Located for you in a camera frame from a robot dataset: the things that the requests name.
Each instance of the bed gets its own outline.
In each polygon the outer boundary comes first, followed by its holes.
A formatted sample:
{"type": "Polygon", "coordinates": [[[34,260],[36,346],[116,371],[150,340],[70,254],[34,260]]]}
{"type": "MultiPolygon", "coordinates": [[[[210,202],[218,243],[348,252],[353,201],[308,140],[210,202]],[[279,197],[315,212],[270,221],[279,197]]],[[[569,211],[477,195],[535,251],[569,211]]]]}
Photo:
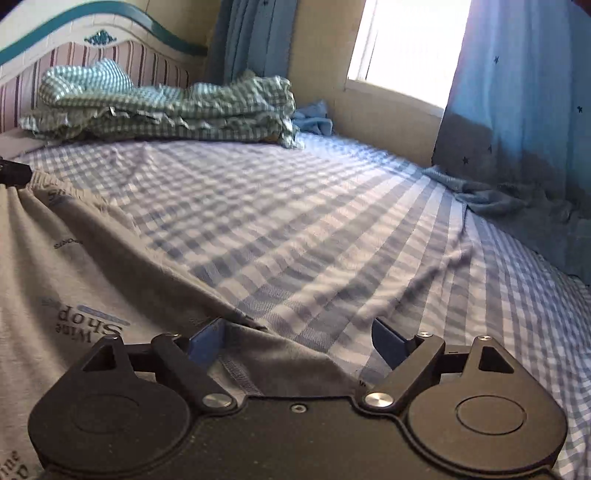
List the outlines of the bed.
{"type": "MultiPolygon", "coordinates": [[[[35,106],[39,77],[54,64],[109,56],[137,85],[184,87],[201,78],[203,48],[158,36],[134,15],[96,11],[42,27],[10,59],[0,51],[0,133],[35,106]]],[[[303,150],[87,142],[16,159],[119,206],[151,248],[368,384],[389,370],[371,343],[378,316],[449,343],[496,337],[567,413],[556,471],[591,478],[588,288],[414,164],[346,138],[301,138],[303,150]]]]}

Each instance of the black mechanical arm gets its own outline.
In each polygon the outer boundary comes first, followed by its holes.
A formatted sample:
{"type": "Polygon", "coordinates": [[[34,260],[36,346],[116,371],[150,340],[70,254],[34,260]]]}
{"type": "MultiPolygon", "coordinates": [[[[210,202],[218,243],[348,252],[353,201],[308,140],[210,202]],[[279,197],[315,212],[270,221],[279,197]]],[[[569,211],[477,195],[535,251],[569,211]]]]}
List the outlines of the black mechanical arm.
{"type": "Polygon", "coordinates": [[[376,319],[373,340],[393,370],[358,398],[238,406],[190,340],[105,336],[35,406],[29,435],[52,480],[557,478],[564,413],[495,339],[446,346],[376,319]]]}

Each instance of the silver bolt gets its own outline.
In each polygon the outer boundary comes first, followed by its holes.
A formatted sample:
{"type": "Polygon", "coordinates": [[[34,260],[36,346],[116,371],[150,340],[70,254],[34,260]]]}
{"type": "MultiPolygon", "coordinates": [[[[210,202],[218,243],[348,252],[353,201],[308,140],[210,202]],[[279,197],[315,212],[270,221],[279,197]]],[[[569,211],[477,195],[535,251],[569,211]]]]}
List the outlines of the silver bolt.
{"type": "Polygon", "coordinates": [[[383,392],[374,392],[367,394],[363,401],[373,408],[388,408],[394,403],[394,399],[383,392]]]}
{"type": "Polygon", "coordinates": [[[225,393],[210,393],[203,397],[202,402],[209,408],[228,408],[232,405],[232,397],[225,393]]]}
{"type": "Polygon", "coordinates": [[[301,403],[297,403],[291,406],[291,411],[293,413],[306,413],[308,411],[308,407],[302,405],[301,403]]]}

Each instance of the wall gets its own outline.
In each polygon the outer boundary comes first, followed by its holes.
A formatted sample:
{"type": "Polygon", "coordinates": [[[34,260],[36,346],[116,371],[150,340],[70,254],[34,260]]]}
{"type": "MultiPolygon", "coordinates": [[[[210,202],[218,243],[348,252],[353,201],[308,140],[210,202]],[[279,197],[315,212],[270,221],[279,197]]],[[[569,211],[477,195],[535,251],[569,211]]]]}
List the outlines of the wall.
{"type": "Polygon", "coordinates": [[[339,133],[428,166],[438,116],[382,96],[345,90],[364,4],[365,0],[299,0],[289,73],[295,100],[303,105],[323,98],[339,133]]]}
{"type": "MultiPolygon", "coordinates": [[[[220,0],[121,0],[142,9],[184,40],[206,44],[220,0]]],[[[88,0],[25,0],[0,24],[0,50],[59,13],[88,0]]]]}

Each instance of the sunlight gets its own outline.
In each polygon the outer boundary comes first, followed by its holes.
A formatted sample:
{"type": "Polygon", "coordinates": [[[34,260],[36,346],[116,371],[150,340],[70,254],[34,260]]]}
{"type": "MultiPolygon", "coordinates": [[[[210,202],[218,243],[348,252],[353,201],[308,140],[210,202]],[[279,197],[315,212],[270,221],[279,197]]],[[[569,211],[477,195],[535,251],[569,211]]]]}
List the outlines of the sunlight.
{"type": "Polygon", "coordinates": [[[470,0],[385,0],[367,81],[445,108],[470,0]]]}

